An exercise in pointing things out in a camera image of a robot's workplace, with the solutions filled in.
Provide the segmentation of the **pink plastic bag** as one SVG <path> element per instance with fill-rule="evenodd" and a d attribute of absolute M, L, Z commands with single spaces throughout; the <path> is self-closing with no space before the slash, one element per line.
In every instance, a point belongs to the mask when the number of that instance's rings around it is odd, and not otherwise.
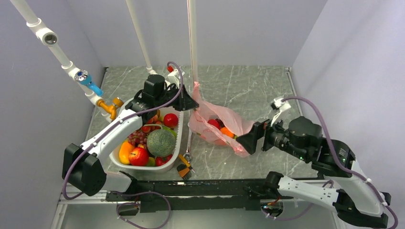
<path fill-rule="evenodd" d="M 248 157 L 250 154 L 236 138 L 247 134 L 254 122 L 245 120 L 229 108 L 204 101 L 199 89 L 200 84 L 194 82 L 192 98 L 199 107 L 191 112 L 190 130 L 208 143 L 230 146 L 236 155 Z"/>

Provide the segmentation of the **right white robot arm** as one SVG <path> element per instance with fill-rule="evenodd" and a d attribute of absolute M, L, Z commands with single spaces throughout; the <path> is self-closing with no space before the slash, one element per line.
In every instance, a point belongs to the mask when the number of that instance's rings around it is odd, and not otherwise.
<path fill-rule="evenodd" d="M 313 186 L 281 173 L 268 173 L 261 188 L 264 198 L 297 198 L 324 207 L 338 218 L 357 227 L 385 229 L 391 195 L 380 192 L 360 168 L 355 154 L 342 141 L 331 139 L 325 122 L 316 124 L 300 116 L 283 127 L 282 116 L 290 109 L 289 98 L 279 97 L 272 103 L 271 120 L 256 122 L 250 131 L 236 138 L 250 154 L 256 151 L 260 138 L 262 150 L 278 148 L 311 165 L 338 188 Z"/>

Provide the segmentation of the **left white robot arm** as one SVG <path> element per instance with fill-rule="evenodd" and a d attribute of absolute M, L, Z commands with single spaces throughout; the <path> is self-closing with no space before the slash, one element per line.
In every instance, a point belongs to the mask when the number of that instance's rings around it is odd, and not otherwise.
<path fill-rule="evenodd" d="M 64 151 L 62 195 L 73 200 L 82 194 L 93 196 L 100 190 L 117 192 L 124 200 L 132 200 L 137 194 L 135 179 L 123 172 L 110 172 L 104 169 L 105 159 L 131 133 L 140 129 L 158 109 L 173 107 L 177 111 L 187 111 L 198 107 L 184 87 L 182 68 L 175 62 L 168 62 L 178 71 L 180 85 L 171 99 L 159 106 L 144 104 L 141 110 L 125 108 L 120 115 L 93 138 L 77 146 L 70 144 Z"/>

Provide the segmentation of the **orange fake fruit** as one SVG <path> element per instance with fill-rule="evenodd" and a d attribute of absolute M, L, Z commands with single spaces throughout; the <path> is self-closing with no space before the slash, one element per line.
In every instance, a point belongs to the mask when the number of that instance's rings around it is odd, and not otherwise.
<path fill-rule="evenodd" d="M 228 136 L 228 137 L 230 137 L 230 138 L 234 138 L 234 137 L 235 137 L 235 134 L 232 133 L 227 127 L 222 127 L 222 128 L 220 129 L 220 132 L 221 132 L 223 135 Z"/>

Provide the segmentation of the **red fake fruit in bag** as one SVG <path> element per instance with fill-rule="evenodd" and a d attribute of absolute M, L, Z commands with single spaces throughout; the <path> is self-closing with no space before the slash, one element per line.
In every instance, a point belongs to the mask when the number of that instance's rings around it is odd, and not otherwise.
<path fill-rule="evenodd" d="M 214 126 L 214 127 L 217 128 L 218 130 L 221 129 L 221 125 L 220 125 L 219 122 L 218 122 L 217 120 L 215 120 L 215 119 L 209 119 L 207 123 L 210 124 L 210 125 L 212 125 L 212 126 Z"/>

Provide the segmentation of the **green netted melon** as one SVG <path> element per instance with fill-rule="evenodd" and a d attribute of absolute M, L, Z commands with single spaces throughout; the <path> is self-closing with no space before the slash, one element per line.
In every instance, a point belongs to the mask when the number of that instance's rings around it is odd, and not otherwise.
<path fill-rule="evenodd" d="M 176 137 L 168 130 L 158 129 L 147 137 L 147 149 L 157 157 L 166 157 L 173 153 Z"/>

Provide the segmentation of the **silver wrench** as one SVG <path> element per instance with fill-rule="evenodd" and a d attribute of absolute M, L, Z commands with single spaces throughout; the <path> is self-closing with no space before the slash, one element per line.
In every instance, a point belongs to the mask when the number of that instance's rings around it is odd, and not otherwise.
<path fill-rule="evenodd" d="M 191 146 L 192 146 L 192 130 L 189 128 L 188 129 L 186 152 L 183 154 L 183 157 L 186 159 L 186 161 L 188 163 L 192 162 Z"/>

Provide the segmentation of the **red grape bunch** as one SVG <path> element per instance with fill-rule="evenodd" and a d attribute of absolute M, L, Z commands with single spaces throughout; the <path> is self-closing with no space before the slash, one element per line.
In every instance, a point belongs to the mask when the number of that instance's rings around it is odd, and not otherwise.
<path fill-rule="evenodd" d="M 147 149 L 148 134 L 142 131 L 135 131 L 127 137 L 127 141 L 134 147 L 141 147 Z"/>

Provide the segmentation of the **red apple front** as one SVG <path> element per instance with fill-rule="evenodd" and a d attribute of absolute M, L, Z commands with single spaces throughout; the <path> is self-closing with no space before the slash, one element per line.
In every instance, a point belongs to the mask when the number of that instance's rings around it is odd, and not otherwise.
<path fill-rule="evenodd" d="M 136 147 L 129 153 L 128 160 L 132 166 L 143 167 L 149 161 L 149 154 L 146 149 Z"/>

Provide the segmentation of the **orange bell pepper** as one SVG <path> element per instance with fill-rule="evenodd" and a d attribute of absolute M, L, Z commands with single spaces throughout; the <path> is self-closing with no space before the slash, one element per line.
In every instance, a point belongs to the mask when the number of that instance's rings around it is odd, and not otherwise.
<path fill-rule="evenodd" d="M 130 153 L 133 151 L 135 147 L 128 142 L 128 140 L 125 140 L 119 150 L 119 160 L 122 164 L 124 165 L 130 165 L 130 161 L 129 161 L 129 155 Z"/>

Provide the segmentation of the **white pipe with faucet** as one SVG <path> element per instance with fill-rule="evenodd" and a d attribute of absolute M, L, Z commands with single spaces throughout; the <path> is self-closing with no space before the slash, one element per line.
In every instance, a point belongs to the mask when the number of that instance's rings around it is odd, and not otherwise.
<path fill-rule="evenodd" d="M 94 83 L 91 74 L 86 70 L 77 68 L 75 64 L 69 60 L 58 44 L 58 35 L 46 26 L 41 18 L 36 16 L 27 1 L 12 0 L 11 3 L 25 19 L 26 26 L 33 32 L 36 38 L 52 52 L 60 63 L 61 68 L 81 87 L 88 100 L 100 110 L 102 116 L 108 122 L 115 120 L 117 117 L 117 109 L 120 108 L 124 102 L 116 98 L 113 100 L 113 104 L 107 104 L 102 98 L 103 91 Z"/>

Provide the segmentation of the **white plastic basket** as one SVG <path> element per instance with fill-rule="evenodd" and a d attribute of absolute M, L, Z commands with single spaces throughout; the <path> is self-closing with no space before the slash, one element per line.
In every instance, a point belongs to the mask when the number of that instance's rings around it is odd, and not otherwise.
<path fill-rule="evenodd" d="M 132 166 L 132 165 L 124 165 L 120 162 L 119 160 L 119 150 L 120 146 L 117 146 L 109 155 L 109 159 L 111 160 L 112 164 L 121 168 L 121 169 L 129 169 L 133 171 L 148 171 L 150 173 L 165 173 L 169 171 L 178 157 L 178 154 L 180 153 L 180 146 L 181 146 L 181 136 L 183 133 L 182 130 L 182 125 L 184 123 L 184 112 L 183 111 L 176 111 L 173 107 L 164 107 L 160 109 L 161 115 L 166 115 L 169 113 L 175 114 L 178 119 L 179 123 L 178 125 L 174 128 L 174 132 L 176 133 L 176 145 L 175 148 L 173 149 L 173 157 L 164 165 L 159 166 L 159 167 L 139 167 L 139 166 Z"/>

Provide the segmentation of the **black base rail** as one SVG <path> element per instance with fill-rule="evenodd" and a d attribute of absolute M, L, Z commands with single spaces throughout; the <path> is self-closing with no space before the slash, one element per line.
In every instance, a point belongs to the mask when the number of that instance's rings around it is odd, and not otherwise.
<path fill-rule="evenodd" d="M 163 210 L 260 210 L 278 198 L 264 179 L 137 181 L 124 194 L 110 191 L 108 202 L 139 203 L 141 213 Z"/>

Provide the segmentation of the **white PVC pipe frame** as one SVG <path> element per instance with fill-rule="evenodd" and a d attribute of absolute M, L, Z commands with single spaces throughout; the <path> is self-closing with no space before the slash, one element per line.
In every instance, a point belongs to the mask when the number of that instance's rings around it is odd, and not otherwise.
<path fill-rule="evenodd" d="M 148 72 L 167 61 L 189 65 L 199 80 L 195 0 L 127 0 L 131 22 Z"/>

